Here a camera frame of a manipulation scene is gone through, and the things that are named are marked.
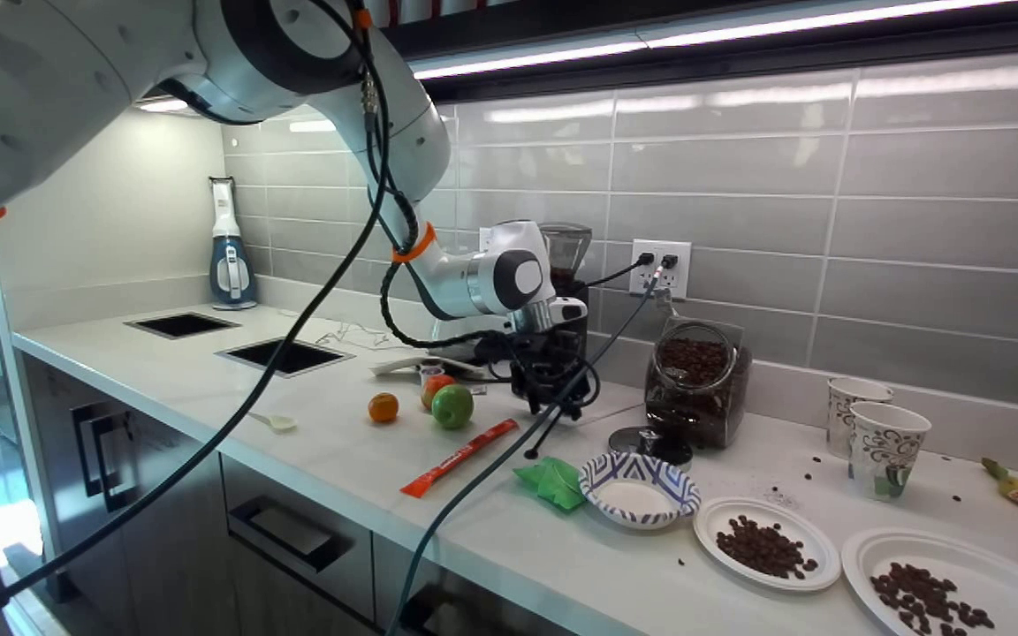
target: paper plate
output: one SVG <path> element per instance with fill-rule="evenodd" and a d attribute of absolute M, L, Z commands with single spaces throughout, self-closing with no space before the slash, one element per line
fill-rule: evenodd
<path fill-rule="evenodd" d="M 615 523 L 654 530 L 692 515 L 701 495 L 678 467 L 635 452 L 605 452 L 580 467 L 583 497 Z"/>
<path fill-rule="evenodd" d="M 912 636 L 913 629 L 898 619 L 898 611 L 882 603 L 869 584 L 869 577 L 890 572 L 890 564 L 910 564 L 924 568 L 938 579 L 951 579 L 957 586 L 949 599 L 981 608 L 995 629 L 970 628 L 954 617 L 954 628 L 969 635 L 1018 636 L 1018 565 L 982 548 L 905 528 L 881 528 L 859 532 L 843 544 L 843 571 L 855 595 L 890 631 Z M 941 633 L 941 620 L 930 619 L 934 634 Z"/>
<path fill-rule="evenodd" d="M 736 519 L 739 515 L 747 516 L 760 526 L 771 526 L 780 524 L 780 534 L 787 536 L 791 540 L 802 540 L 803 547 L 800 555 L 807 561 L 814 559 L 819 567 L 814 571 L 803 572 L 803 579 L 781 579 L 779 576 L 765 574 L 754 571 L 754 569 L 740 563 L 733 557 L 728 556 L 718 547 L 718 532 L 732 534 L 733 528 L 730 526 L 730 519 Z M 754 580 L 761 585 L 781 589 L 784 592 L 817 592 L 835 583 L 843 573 L 843 566 L 840 563 L 840 552 L 836 551 L 832 539 L 829 539 L 824 531 L 803 519 L 795 512 L 785 511 L 784 508 L 773 506 L 759 499 L 747 499 L 747 497 L 723 497 L 706 502 L 701 507 L 701 512 L 693 520 L 693 531 L 698 535 L 701 545 L 706 552 L 717 559 L 731 571 L 736 572 L 746 579 Z"/>

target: white wall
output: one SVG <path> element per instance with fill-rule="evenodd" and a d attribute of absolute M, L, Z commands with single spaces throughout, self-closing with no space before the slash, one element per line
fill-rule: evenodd
<path fill-rule="evenodd" d="M 125 112 L 45 184 L 7 205 L 0 285 L 8 309 L 32 292 L 205 277 L 207 178 L 223 173 L 218 124 Z"/>

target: patterned paper cup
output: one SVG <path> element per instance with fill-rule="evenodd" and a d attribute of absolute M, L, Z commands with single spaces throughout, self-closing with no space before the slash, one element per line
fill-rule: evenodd
<path fill-rule="evenodd" d="M 934 424 L 893 404 L 859 402 L 851 438 L 847 475 L 870 499 L 890 502 L 901 496 L 917 460 L 917 451 Z"/>
<path fill-rule="evenodd" d="M 851 405 L 855 402 L 894 401 L 894 390 L 880 383 L 859 379 L 832 379 L 827 383 L 827 451 L 836 458 L 851 458 L 851 433 L 855 416 Z"/>

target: red snack stick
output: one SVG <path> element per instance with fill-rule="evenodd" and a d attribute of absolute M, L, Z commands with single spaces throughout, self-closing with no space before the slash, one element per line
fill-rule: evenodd
<path fill-rule="evenodd" d="M 427 488 L 432 486 L 432 483 L 435 483 L 440 476 L 447 474 L 453 467 L 463 463 L 465 459 L 469 458 L 477 450 L 480 450 L 482 447 L 492 443 L 495 439 L 501 438 L 507 431 L 516 429 L 516 427 L 517 422 L 514 419 L 505 419 L 504 422 L 492 427 L 492 429 L 484 431 L 484 433 L 477 436 L 475 439 L 469 440 L 469 444 L 459 448 L 445 462 L 419 475 L 411 483 L 400 487 L 399 492 L 412 496 L 414 499 L 422 499 L 423 495 L 427 494 Z"/>

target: floor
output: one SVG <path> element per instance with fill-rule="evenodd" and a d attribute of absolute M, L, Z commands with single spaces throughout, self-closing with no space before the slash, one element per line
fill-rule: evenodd
<path fill-rule="evenodd" d="M 42 534 L 16 446 L 16 424 L 9 394 L 0 379 L 0 572 L 4 582 L 17 579 L 7 563 L 7 553 L 19 552 L 31 556 L 32 567 L 37 567 L 42 553 Z M 69 635 L 39 596 L 29 589 L 13 597 L 3 609 L 3 616 L 15 636 Z"/>

